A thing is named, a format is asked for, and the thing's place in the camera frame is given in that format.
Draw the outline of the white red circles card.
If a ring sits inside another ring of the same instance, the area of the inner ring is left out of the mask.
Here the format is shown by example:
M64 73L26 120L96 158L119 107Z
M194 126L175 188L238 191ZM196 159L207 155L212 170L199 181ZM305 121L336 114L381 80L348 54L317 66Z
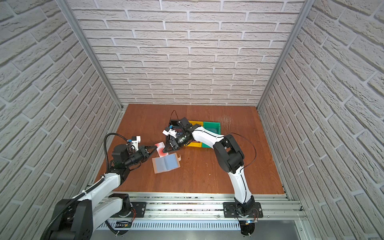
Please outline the white red circles card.
M157 143L157 144L155 144L155 146L157 147L157 152L158 152L160 158L163 158L169 154L169 153L163 152L163 150L165 149L164 142Z

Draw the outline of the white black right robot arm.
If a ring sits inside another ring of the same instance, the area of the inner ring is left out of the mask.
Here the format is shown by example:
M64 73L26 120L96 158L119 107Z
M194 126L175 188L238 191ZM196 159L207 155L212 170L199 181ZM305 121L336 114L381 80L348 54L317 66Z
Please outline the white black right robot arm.
M200 125L184 128L181 135L177 135L177 131L173 128L167 127L163 130L163 134L168 138L163 149L164 153L177 151L191 141L201 142L212 148L220 167L230 177L235 192L236 207L240 215L249 214L255 199L245 177L245 155L231 134L225 136L215 134Z

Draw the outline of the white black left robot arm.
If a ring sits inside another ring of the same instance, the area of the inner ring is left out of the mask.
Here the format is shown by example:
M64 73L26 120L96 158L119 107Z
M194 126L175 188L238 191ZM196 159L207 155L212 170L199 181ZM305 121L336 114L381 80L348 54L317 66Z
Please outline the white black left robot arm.
M53 217L45 228L43 240L89 240L100 225L115 214L135 216L129 195L109 196L157 150L157 146L140 146L130 153L127 145L118 145L112 152L109 169L99 181L71 199L59 201Z

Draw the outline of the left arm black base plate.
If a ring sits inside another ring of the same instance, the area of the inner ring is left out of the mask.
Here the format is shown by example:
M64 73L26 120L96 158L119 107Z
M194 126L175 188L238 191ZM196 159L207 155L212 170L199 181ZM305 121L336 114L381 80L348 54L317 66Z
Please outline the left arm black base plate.
M112 218L144 218L146 213L146 202L131 202L131 207L123 209L117 214L112 215Z

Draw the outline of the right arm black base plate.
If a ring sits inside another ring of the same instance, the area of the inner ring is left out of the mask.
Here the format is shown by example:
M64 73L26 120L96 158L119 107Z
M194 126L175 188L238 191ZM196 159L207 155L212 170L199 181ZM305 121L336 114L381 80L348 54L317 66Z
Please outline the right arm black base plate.
M259 202L245 207L235 202L224 202L223 210L225 218L263 218L263 210Z

